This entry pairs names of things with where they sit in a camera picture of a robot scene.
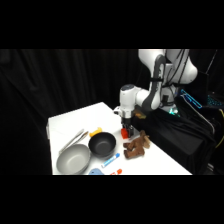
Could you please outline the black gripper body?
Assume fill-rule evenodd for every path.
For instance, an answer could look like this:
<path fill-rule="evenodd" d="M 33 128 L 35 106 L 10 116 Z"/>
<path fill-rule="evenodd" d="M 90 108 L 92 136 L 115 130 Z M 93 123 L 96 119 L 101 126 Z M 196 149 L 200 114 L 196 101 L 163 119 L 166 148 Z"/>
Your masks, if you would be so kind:
<path fill-rule="evenodd" d="M 121 124 L 123 128 L 129 128 L 132 125 L 134 114 L 133 113 L 122 113 L 121 114 Z"/>

